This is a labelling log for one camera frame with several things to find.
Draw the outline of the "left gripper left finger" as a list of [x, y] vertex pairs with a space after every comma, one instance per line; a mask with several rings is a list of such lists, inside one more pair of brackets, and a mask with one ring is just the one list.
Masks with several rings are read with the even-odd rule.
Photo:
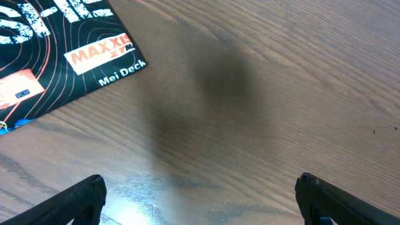
[[94, 174], [2, 225], [99, 225], [107, 189], [102, 176]]

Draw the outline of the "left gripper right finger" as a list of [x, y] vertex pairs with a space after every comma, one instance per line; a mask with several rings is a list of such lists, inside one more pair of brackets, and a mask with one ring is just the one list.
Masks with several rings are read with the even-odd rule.
[[295, 185], [305, 225], [399, 225], [399, 218], [304, 172]]

